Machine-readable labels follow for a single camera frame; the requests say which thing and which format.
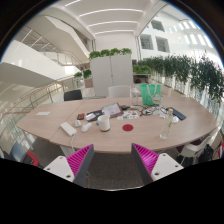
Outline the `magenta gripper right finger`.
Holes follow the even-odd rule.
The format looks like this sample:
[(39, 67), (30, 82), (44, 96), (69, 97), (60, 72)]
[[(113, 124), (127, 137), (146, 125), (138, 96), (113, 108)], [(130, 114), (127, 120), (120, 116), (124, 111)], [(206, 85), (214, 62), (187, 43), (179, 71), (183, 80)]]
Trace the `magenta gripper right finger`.
[(135, 143), (132, 144), (131, 153), (145, 185), (183, 169), (167, 153), (157, 154)]

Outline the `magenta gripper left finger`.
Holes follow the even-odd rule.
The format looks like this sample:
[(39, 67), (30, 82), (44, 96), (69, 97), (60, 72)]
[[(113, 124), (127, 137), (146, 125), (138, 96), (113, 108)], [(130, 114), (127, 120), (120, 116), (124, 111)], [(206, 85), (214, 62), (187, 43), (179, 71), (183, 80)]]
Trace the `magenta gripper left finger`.
[(94, 145), (90, 144), (71, 155), (58, 156), (44, 170), (65, 180), (84, 186), (89, 165), (94, 156)]

